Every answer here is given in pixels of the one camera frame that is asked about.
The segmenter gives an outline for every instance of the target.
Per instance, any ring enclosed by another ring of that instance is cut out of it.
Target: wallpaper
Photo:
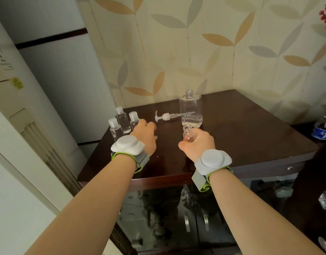
[[[326,0],[77,1],[117,105],[237,89],[290,124],[325,113]]]

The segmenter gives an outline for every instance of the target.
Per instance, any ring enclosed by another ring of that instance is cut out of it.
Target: wearable wrist device
[[[200,192],[207,191],[211,187],[209,176],[218,169],[227,168],[232,163],[231,157],[222,150],[208,149],[203,152],[202,156],[195,162],[196,171],[192,180]]]
[[[111,146],[111,160],[113,160],[118,154],[129,155],[135,159],[137,163],[135,173],[138,173],[149,161],[149,156],[144,152],[144,148],[144,143],[138,141],[135,136],[122,136]]]

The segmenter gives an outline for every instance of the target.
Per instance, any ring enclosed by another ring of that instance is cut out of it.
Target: forearm
[[[117,155],[71,200],[25,254],[102,254],[135,169],[133,158]]]
[[[210,176],[218,205],[244,255],[322,255],[303,233],[228,170]]]

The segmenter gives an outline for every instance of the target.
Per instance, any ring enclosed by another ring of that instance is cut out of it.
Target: blue bottle label
[[[326,130],[314,127],[311,135],[317,139],[326,139]]]

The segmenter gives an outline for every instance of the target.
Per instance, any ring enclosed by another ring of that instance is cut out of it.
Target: wrist strap
[[[149,161],[149,156],[144,151],[137,156],[134,156],[134,155],[128,154],[128,153],[124,153],[124,152],[111,152],[111,161],[118,154],[125,154],[125,155],[131,156],[133,159],[135,159],[136,164],[137,164],[137,169],[136,169],[135,173],[140,172],[143,169],[143,166],[146,163],[148,163],[148,161]]]
[[[228,169],[231,173],[234,173],[233,170],[229,166],[219,168],[219,170],[224,169],[224,168]],[[191,179],[193,180],[193,182],[195,183],[196,187],[198,188],[198,190],[200,192],[205,192],[205,191],[209,190],[209,188],[211,187],[211,184],[209,181],[209,176],[216,171],[213,171],[210,174],[208,174],[207,176],[204,176],[204,175],[200,174],[200,172],[196,169],[196,171],[193,174],[193,176],[191,177]]]

